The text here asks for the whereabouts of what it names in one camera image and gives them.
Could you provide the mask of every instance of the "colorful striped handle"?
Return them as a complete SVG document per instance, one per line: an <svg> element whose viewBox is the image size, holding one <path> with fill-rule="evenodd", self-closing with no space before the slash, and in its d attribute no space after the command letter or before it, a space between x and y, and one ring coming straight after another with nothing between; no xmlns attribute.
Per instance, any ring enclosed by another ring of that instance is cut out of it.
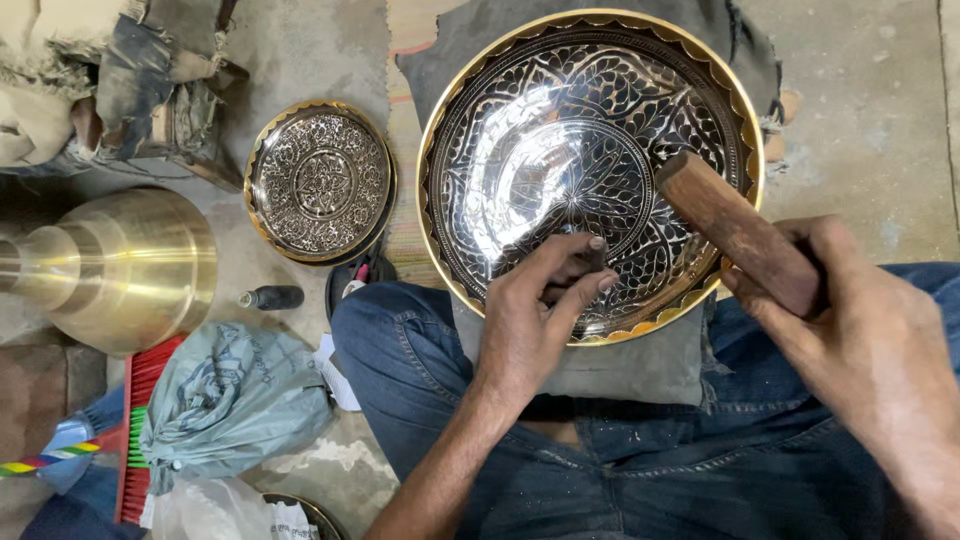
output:
<svg viewBox="0 0 960 540"><path fill-rule="evenodd" d="M98 442L97 439L90 439L82 443L72 444L63 448L57 448L56 450L45 452L43 454L24 457L19 461L11 461L10 463L0 464L0 478L22 475L24 473L35 471L40 467L46 467L47 465L60 463L65 459L70 459L78 455L97 452L100 450L100 446L94 444L95 442Z"/></svg>

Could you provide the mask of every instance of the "white plastic bag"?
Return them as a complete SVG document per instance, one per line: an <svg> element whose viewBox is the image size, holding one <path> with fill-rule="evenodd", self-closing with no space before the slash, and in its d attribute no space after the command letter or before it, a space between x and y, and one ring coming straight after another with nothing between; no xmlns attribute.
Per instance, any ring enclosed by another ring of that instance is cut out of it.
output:
<svg viewBox="0 0 960 540"><path fill-rule="evenodd" d="M264 540L273 508L240 479L177 478L154 500L155 540Z"/></svg>

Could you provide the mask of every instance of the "fingernail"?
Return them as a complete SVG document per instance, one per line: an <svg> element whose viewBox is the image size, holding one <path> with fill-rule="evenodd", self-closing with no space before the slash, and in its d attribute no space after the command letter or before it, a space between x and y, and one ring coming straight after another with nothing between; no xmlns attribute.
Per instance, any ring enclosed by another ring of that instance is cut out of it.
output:
<svg viewBox="0 0 960 540"><path fill-rule="evenodd" d="M618 282L620 282L620 276L618 276L615 272L613 272L613 270L611 270L610 272L611 273L608 276L600 280L600 290L607 290L610 287L616 285Z"/></svg>

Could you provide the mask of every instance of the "jeans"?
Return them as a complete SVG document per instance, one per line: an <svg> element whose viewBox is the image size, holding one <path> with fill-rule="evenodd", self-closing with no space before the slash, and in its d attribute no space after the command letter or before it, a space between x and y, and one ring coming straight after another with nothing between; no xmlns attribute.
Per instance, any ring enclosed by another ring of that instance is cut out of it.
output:
<svg viewBox="0 0 960 540"><path fill-rule="evenodd" d="M960 372L960 264L885 269L941 306ZM345 374L403 481L473 376L449 295L374 283L338 306L332 328ZM704 373L717 396L709 412L538 396L531 407L575 419L583 451L513 426L471 488L458 537L877 538L905 519L874 460L736 300L717 304L709 340L733 370Z"/></svg>

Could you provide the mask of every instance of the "wooden handle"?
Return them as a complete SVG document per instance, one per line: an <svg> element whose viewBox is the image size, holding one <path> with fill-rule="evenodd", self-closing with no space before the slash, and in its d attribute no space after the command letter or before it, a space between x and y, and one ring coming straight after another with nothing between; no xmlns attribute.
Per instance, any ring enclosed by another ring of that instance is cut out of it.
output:
<svg viewBox="0 0 960 540"><path fill-rule="evenodd" d="M663 198L783 307L804 319L822 302L816 267L696 154L682 152L657 172Z"/></svg>

